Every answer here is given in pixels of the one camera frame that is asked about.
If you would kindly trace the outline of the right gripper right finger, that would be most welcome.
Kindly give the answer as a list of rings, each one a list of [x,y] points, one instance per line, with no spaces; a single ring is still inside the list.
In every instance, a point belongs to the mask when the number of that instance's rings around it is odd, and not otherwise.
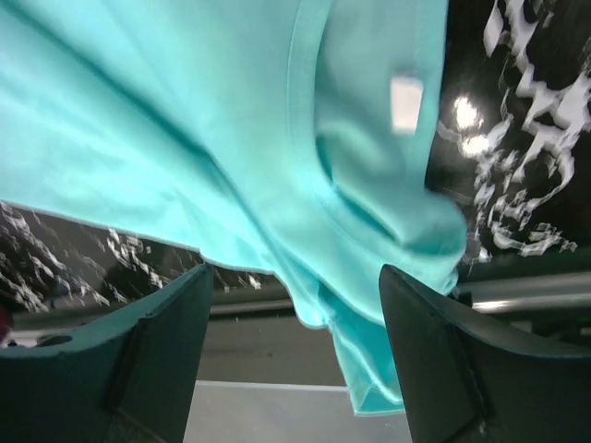
[[[390,265],[379,287],[413,441],[589,441],[589,348],[516,329]]]

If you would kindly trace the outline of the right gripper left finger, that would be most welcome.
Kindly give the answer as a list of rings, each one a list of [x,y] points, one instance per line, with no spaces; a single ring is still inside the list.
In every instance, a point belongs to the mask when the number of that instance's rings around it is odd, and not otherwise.
[[[2,349],[2,441],[182,441],[211,300],[200,265],[35,347]]]

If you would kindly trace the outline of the teal t shirt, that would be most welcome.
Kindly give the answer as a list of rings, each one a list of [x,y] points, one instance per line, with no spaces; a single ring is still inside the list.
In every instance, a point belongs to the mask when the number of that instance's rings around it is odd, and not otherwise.
[[[456,284],[425,185],[444,1],[5,1],[1,198],[269,272],[327,329],[353,408],[399,413],[392,265]]]

